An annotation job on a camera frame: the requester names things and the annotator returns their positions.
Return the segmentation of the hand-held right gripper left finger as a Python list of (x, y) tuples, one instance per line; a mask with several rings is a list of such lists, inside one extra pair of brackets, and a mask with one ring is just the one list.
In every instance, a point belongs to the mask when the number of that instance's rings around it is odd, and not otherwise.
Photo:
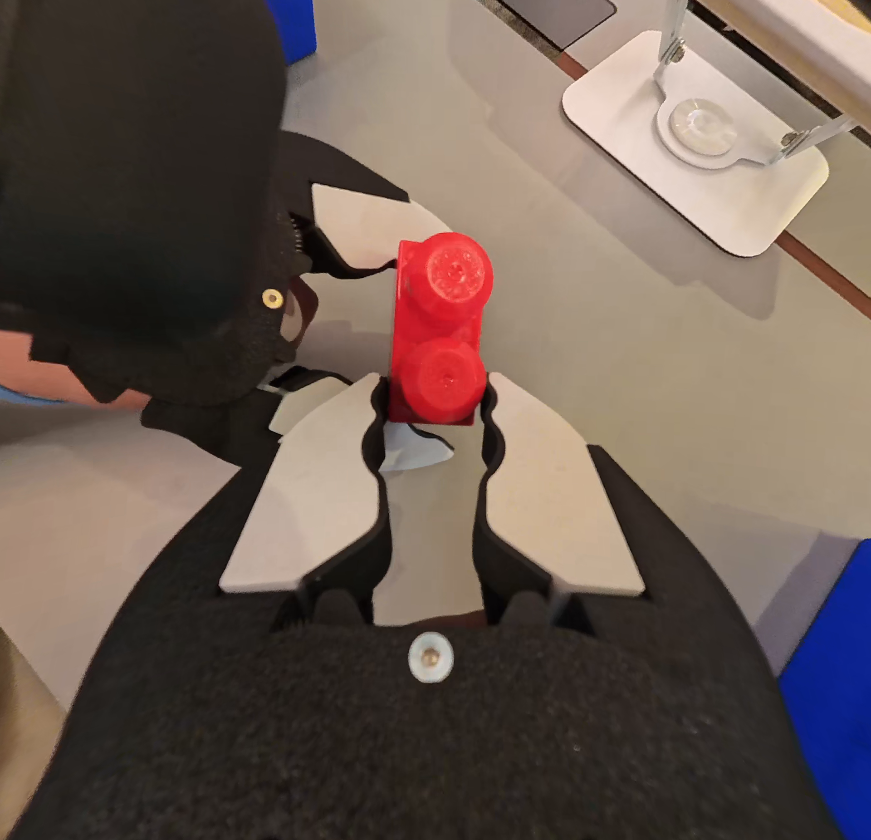
[(367, 624), (390, 566), (387, 384), (377, 373), (310, 412), (278, 447), (220, 577), (227, 595), (288, 594), (310, 614), (342, 592)]

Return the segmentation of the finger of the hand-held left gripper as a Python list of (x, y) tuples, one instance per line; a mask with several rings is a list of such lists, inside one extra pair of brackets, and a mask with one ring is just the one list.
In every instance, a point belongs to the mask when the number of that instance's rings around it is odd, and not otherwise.
[[(280, 393), (282, 401), (268, 425), (270, 432), (284, 437), (310, 412), (343, 393), (350, 384), (327, 376), (295, 391)], [(381, 473), (406, 472), (449, 461), (454, 447), (443, 437), (426, 432), (411, 423), (386, 422), (385, 457)]]
[(423, 242), (451, 232), (415, 201), (315, 183), (313, 218), (300, 228), (312, 272), (357, 280), (396, 266), (403, 241)]

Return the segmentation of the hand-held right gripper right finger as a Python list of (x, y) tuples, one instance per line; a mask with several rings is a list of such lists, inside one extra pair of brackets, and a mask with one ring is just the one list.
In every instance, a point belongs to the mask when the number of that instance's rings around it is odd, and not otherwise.
[(530, 593), (558, 617), (577, 595), (642, 597), (643, 577), (579, 431), (495, 371), (481, 417), (473, 563), (485, 608), (502, 612)]

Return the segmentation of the red two-stud block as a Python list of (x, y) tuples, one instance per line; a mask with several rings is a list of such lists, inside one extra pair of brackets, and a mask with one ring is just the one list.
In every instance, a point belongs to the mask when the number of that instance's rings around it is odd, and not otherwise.
[(470, 425), (487, 384), (480, 345), (491, 261), (472, 238), (441, 233), (402, 241), (396, 268), (388, 418)]

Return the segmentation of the blue plastic bin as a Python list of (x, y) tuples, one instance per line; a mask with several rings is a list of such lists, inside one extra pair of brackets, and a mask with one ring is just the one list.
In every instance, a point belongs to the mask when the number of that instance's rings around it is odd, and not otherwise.
[(870, 837), (870, 540), (779, 676), (813, 780), (844, 838)]
[(313, 0), (265, 0), (277, 26), (287, 65), (317, 50)]

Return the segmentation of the person's left hand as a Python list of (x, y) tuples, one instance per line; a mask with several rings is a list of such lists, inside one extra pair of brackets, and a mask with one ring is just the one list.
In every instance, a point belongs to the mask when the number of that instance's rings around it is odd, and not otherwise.
[(99, 405), (69, 368), (31, 360), (30, 345), (29, 334), (1, 332), (1, 385), (33, 396)]

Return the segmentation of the white sheet holder ledge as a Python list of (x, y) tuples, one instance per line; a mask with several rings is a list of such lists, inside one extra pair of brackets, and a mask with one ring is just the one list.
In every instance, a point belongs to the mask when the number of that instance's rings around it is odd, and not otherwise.
[(869, 132), (869, 33), (814, 0), (697, 1)]

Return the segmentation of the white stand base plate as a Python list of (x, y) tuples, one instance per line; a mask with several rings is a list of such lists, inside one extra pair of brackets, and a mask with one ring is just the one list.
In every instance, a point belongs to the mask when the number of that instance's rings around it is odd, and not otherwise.
[[(788, 126), (702, 56), (659, 62), (648, 30), (563, 93), (566, 117), (620, 166), (730, 255), (765, 252), (829, 178), (812, 147), (778, 157)], [(670, 126), (682, 103), (710, 102), (737, 129), (718, 156), (694, 152)]]

